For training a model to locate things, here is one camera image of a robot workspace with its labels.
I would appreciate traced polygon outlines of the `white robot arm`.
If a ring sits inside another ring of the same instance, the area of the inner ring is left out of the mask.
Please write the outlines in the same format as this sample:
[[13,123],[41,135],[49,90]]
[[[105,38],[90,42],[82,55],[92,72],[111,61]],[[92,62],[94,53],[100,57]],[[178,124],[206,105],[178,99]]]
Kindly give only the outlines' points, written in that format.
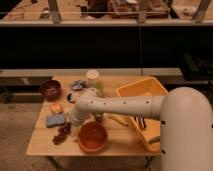
[[82,124],[89,113],[130,115],[160,122],[161,171],[213,171],[213,108],[198,90],[179,87],[165,95],[101,98],[86,90],[69,119]]

